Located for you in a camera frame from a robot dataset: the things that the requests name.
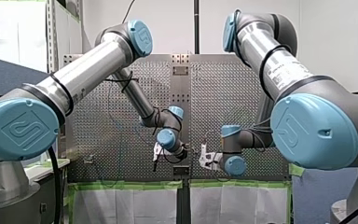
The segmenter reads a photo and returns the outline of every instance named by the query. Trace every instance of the robotic arm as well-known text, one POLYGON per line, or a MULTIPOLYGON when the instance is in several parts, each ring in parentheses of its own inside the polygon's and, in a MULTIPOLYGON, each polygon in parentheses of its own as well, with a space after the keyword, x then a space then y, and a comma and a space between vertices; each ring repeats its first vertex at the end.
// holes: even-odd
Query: robotic arm
POLYGON ((111 74, 128 80, 119 85, 143 124, 164 127, 158 134, 160 145, 183 156, 178 138, 183 110, 172 106, 157 113, 126 68, 152 48, 145 24, 129 21, 101 32, 94 49, 40 83, 24 84, 0 97, 0 161, 23 161, 46 151, 74 106, 111 74))
POLYGON ((287 160, 305 168, 358 167, 358 92, 350 93, 331 77, 313 75, 295 58, 296 32, 289 20, 237 10, 227 18, 224 49, 234 51, 259 76, 265 94, 257 122, 270 126, 271 133, 223 126, 220 167, 242 175, 246 163, 235 154, 272 140, 287 160))

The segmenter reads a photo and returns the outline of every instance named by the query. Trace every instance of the metal frame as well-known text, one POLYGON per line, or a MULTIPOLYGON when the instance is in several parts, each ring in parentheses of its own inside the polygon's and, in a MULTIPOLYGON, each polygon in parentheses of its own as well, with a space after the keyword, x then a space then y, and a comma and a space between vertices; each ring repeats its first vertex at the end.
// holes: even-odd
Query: metal frame
POLYGON ((59 69, 55 0, 47 0, 46 9, 46 19, 48 23, 48 72, 52 73, 56 72, 59 69))
MULTIPOLYGON (((69 63, 79 56, 81 55, 65 55, 64 61, 69 63)), ((243 126, 250 126, 255 122, 255 113, 261 92, 258 79, 235 56, 151 55, 145 59, 138 60, 130 69, 134 71, 135 77, 140 78, 140 84, 143 86, 146 95, 148 95, 153 105, 161 108, 168 105, 178 105, 185 110, 181 139, 184 142, 190 142, 191 147, 196 151, 200 146, 202 136, 211 129, 218 132, 222 124, 237 123, 243 126)), ((171 165, 164 161, 158 164, 158 172, 160 173, 153 174, 151 169, 147 170, 152 164, 151 152, 153 148, 148 145, 139 145, 142 142, 138 137, 134 136, 132 125, 138 129, 137 118, 136 112, 125 96, 119 92, 116 84, 110 88, 107 86, 107 83, 103 83, 86 97, 75 110, 74 116, 68 118, 67 121, 66 141, 69 150, 67 154, 68 158, 73 161, 70 166, 69 180, 72 182, 82 182, 95 181, 99 178, 130 181, 181 179, 185 180, 184 185, 187 185, 187 180, 190 178, 215 178, 210 171, 200 168, 198 163, 199 155, 193 158, 190 156, 190 158, 177 164, 178 166, 190 168, 188 176, 176 176, 173 173, 173 168, 178 168, 177 165, 171 165), (112 99, 115 100, 111 102, 114 109, 113 107, 105 107, 106 101, 104 99, 106 98, 104 97, 106 97, 109 90, 111 91, 112 99), (95 105, 90 104, 97 104, 101 109, 95 111, 91 108, 95 105), (114 119, 123 121, 126 131, 115 131, 115 123, 106 126, 105 123, 110 122, 110 120, 109 118, 107 120, 103 118, 106 117, 106 114, 103 114, 105 113, 103 110, 113 110, 113 112, 109 111, 109 113, 114 114, 114 119), (81 111, 82 115, 79 117, 76 111, 81 111), (82 119, 87 119, 88 121, 85 124, 81 124, 81 127, 87 128, 93 126, 93 128, 91 127, 88 131, 81 131, 83 133, 81 135, 77 133, 76 136, 74 133, 79 132, 79 129, 74 130, 74 128, 83 122, 82 119), (102 122, 102 126, 98 126, 95 122, 102 122), (111 148, 117 147, 118 141, 113 141, 112 139, 122 134, 126 138, 126 141, 131 144, 133 150, 125 152, 126 155, 123 156, 125 160, 121 161, 121 163, 126 164, 126 167, 122 168, 125 171, 119 175, 115 173, 117 168, 114 167, 117 154, 109 146, 111 148), (78 148, 76 141, 82 142, 80 144, 93 144, 87 141, 94 141, 92 139, 100 140, 97 138, 101 138, 103 135, 110 136, 104 140, 107 141, 106 144, 108 145, 87 147, 88 149, 86 150, 90 150, 88 155, 84 154, 86 152, 84 148, 78 148), (79 136, 82 138, 87 137, 89 140, 85 142, 79 139, 79 136), (103 154, 94 157, 95 153, 103 154), (100 168, 97 168, 98 164, 104 167, 102 171, 100 168), (88 174, 84 178, 75 177, 78 175, 78 172, 86 172, 88 174)), ((141 130, 141 136, 147 138, 149 145, 153 145, 155 140, 150 135, 151 132, 151 130, 147 129, 141 130)), ((220 148, 218 134, 214 135, 210 141, 210 151, 220 148)), ((257 152, 254 149, 245 149, 242 155, 248 160, 249 165, 249 172, 243 179, 266 181, 290 180, 287 162, 276 148, 269 148, 264 153, 257 152)), ((218 173, 217 175, 226 177, 224 173, 218 173)))

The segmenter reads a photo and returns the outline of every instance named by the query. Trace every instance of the gray base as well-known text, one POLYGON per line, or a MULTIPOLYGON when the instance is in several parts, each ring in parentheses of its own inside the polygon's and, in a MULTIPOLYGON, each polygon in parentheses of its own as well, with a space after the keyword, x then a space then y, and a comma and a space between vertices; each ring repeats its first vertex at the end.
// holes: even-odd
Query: gray base
POLYGON ((39 224, 41 218, 38 191, 39 185, 33 184, 26 196, 0 204, 0 224, 39 224))
POLYGON ((338 224, 347 216, 347 200, 333 203, 330 211, 330 224, 338 224))

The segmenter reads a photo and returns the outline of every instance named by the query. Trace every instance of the metal pole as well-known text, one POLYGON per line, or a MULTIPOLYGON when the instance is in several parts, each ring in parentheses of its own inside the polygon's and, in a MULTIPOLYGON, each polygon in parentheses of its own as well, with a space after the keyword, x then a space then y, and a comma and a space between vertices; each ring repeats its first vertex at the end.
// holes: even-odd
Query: metal pole
POLYGON ((194 49, 200 54, 200 0, 194 0, 194 49))

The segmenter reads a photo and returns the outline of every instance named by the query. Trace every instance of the white wall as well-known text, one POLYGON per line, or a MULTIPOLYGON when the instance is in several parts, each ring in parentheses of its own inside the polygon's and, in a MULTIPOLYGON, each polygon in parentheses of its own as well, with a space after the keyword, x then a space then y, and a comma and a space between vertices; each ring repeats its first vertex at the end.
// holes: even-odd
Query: white wall
MULTIPOLYGON (((121 24, 130 0, 83 0, 83 50, 90 50, 104 28, 121 24)), ((153 53, 193 50, 192 0, 138 0, 128 20, 142 20, 153 36, 153 53)))
MULTIPOLYGON (((83 49, 89 50, 102 29, 120 24, 131 0, 83 0, 83 49)), ((274 12, 287 16, 297 28, 299 0, 200 0, 200 53, 223 53, 223 26, 227 15, 274 12)), ((194 52, 193 0, 135 1, 128 20, 139 19, 150 28, 153 53, 194 52)))
POLYGON ((300 61, 358 91, 358 0, 301 0, 300 61))

